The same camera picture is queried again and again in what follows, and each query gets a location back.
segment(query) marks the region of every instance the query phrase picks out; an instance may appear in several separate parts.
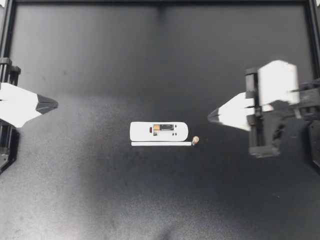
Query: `white stick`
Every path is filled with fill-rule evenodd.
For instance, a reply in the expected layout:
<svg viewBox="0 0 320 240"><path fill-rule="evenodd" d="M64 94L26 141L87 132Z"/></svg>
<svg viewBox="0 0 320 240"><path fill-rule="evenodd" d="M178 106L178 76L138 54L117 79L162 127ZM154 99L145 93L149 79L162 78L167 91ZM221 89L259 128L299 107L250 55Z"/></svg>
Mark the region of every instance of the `white stick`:
<svg viewBox="0 0 320 240"><path fill-rule="evenodd" d="M131 146L191 146L190 141L132 141Z"/></svg>

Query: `black background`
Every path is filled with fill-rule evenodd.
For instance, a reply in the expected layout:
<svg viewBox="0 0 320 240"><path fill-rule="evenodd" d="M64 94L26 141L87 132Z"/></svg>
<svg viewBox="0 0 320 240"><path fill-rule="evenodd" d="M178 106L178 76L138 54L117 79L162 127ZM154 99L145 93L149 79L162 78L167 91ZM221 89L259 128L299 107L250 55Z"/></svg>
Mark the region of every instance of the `black background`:
<svg viewBox="0 0 320 240"><path fill-rule="evenodd" d="M282 59L313 78L296 5L22 5L19 85L59 109L21 130L0 176L1 240L319 239L320 178L292 120L281 156L207 114ZM196 147L131 147L132 121L183 121Z"/></svg>

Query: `robotic arm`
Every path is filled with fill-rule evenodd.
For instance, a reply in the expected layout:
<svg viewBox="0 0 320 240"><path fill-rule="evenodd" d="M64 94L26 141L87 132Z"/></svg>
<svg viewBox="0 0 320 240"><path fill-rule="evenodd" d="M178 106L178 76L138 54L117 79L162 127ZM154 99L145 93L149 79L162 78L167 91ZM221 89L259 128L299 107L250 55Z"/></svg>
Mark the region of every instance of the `robotic arm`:
<svg viewBox="0 0 320 240"><path fill-rule="evenodd" d="M289 118L320 119L320 81L298 84L297 67L276 60L248 69L242 92L208 115L211 123L249 133L249 153L257 158L277 156Z"/></svg>

